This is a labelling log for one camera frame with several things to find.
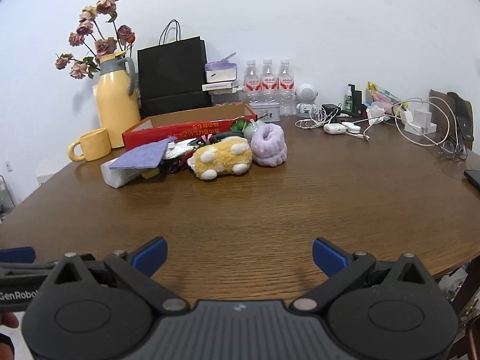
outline open box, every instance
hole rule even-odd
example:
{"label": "open box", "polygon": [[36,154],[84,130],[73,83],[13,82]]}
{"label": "open box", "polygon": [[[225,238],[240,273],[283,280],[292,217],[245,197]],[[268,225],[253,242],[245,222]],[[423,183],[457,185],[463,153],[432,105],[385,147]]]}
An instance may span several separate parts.
{"label": "open box", "polygon": [[229,131],[239,119],[256,120],[255,111],[247,104],[216,105],[157,116],[149,116],[123,133],[125,150],[147,143],[175,137],[188,139]]}

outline plastic water bottle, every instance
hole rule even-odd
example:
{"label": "plastic water bottle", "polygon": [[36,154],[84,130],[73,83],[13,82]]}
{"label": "plastic water bottle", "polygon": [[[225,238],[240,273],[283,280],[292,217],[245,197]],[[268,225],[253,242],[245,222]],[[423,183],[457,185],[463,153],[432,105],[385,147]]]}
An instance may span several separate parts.
{"label": "plastic water bottle", "polygon": [[262,70],[262,100],[274,102],[277,99],[278,78],[273,73],[272,60],[263,60]]}
{"label": "plastic water bottle", "polygon": [[243,75],[245,80],[244,86],[244,103],[257,103],[260,101],[260,93],[262,90],[262,80],[257,72],[256,62],[254,60],[247,61],[247,69]]}
{"label": "plastic water bottle", "polygon": [[280,62],[280,71],[278,72],[278,102],[280,103],[280,115],[282,116],[295,114],[293,85],[293,72],[290,68],[290,61],[283,59]]}

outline dried rose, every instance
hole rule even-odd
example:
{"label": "dried rose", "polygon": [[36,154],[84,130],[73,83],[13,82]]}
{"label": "dried rose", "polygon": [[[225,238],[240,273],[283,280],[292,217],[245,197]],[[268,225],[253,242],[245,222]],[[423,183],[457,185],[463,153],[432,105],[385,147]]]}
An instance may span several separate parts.
{"label": "dried rose", "polygon": [[112,54],[116,48],[117,41],[112,37],[109,37],[108,39],[99,39],[95,42],[95,50],[97,50],[97,57],[99,59],[106,54]]}
{"label": "dried rose", "polygon": [[60,55],[57,58],[57,60],[55,61],[55,67],[58,70],[64,69],[70,63],[71,58],[73,58],[72,54],[62,54],[62,55]]}
{"label": "dried rose", "polygon": [[68,37],[68,43],[70,43],[70,46],[80,46],[85,43],[85,37],[75,32],[71,32]]}
{"label": "dried rose", "polygon": [[87,74],[87,64],[78,62],[74,62],[73,66],[71,67],[70,76],[74,79],[81,80]]}
{"label": "dried rose", "polygon": [[85,8],[82,9],[82,13],[80,14],[80,21],[84,20],[95,20],[97,17],[97,7],[92,7],[92,5],[87,5]]}
{"label": "dried rose", "polygon": [[89,35],[93,33],[93,23],[90,20],[82,21],[77,27],[77,34]]}
{"label": "dried rose", "polygon": [[117,35],[122,46],[126,43],[133,43],[135,41],[135,32],[131,32],[131,28],[125,24],[118,28]]}
{"label": "dried rose", "polygon": [[98,0],[97,12],[103,15],[112,15],[117,11],[117,4],[115,4],[115,1],[119,0]]}

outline lavender fuzzy scrunchie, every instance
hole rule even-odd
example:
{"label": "lavender fuzzy scrunchie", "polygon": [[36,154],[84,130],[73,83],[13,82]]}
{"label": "lavender fuzzy scrunchie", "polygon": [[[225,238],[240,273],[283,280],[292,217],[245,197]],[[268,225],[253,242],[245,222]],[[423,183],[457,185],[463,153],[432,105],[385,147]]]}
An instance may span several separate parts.
{"label": "lavender fuzzy scrunchie", "polygon": [[263,167],[277,167],[287,160],[283,129],[276,124],[261,125],[251,138],[253,160]]}

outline yellow pitcher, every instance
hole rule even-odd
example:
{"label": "yellow pitcher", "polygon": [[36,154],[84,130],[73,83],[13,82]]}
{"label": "yellow pitcher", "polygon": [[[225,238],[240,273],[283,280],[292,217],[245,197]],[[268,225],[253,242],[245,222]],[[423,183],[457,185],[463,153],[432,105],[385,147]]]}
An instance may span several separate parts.
{"label": "yellow pitcher", "polygon": [[100,57],[100,79],[95,98],[100,126],[106,128],[114,149],[124,146],[122,133],[140,121],[134,94],[135,65],[131,58],[124,56],[123,51]]}

